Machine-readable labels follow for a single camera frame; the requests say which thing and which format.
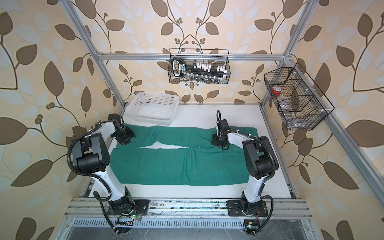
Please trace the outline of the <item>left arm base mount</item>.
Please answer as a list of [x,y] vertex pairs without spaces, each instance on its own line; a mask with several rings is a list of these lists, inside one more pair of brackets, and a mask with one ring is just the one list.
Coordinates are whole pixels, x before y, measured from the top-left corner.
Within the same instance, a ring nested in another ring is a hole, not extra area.
[[135,205],[123,210],[115,220],[116,227],[133,227],[135,222],[141,221],[149,209],[149,200],[134,200]]

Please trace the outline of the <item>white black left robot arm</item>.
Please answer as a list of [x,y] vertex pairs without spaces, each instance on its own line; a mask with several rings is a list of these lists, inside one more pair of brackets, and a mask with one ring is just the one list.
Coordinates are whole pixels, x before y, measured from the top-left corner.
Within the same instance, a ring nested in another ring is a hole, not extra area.
[[71,171],[90,177],[103,186],[107,196],[102,198],[94,191],[94,198],[100,203],[107,202],[116,215],[131,214],[135,210],[135,202],[109,166],[111,159],[106,140],[115,138],[120,144],[127,145],[133,137],[135,133],[117,115],[115,119],[97,123],[93,130],[73,140],[68,148],[67,163]]

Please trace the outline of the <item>white plastic mesh basket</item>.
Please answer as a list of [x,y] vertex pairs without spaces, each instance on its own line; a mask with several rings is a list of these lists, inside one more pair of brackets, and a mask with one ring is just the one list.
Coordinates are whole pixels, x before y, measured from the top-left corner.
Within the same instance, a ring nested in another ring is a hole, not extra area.
[[129,103],[125,116],[136,121],[169,126],[179,101],[176,95],[140,92]]

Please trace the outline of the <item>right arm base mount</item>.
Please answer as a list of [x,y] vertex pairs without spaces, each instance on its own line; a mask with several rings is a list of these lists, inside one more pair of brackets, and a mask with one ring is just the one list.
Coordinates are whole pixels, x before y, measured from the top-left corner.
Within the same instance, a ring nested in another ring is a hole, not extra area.
[[228,200],[226,202],[230,217],[248,217],[245,220],[244,230],[248,235],[257,235],[271,218],[266,202],[261,199],[255,203],[249,203],[245,198],[240,200]]

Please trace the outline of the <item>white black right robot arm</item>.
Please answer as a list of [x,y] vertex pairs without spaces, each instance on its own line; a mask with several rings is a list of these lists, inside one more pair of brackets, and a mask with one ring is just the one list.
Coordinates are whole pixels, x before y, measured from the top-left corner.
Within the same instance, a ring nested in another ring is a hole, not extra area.
[[279,163],[270,140],[256,137],[240,130],[231,129],[226,119],[217,120],[217,133],[213,135],[214,146],[235,145],[244,151],[245,163],[250,174],[246,190],[242,192],[239,211],[245,216],[253,216],[266,209],[265,200],[273,202],[269,195],[262,195],[268,180],[275,176]]

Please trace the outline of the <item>green trousers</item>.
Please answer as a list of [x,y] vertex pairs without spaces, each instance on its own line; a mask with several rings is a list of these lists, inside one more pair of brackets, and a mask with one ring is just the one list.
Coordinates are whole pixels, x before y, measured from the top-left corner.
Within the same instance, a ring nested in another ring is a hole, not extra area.
[[122,184],[224,186],[248,182],[241,148],[212,145],[215,128],[135,126],[128,145],[117,144],[111,169]]

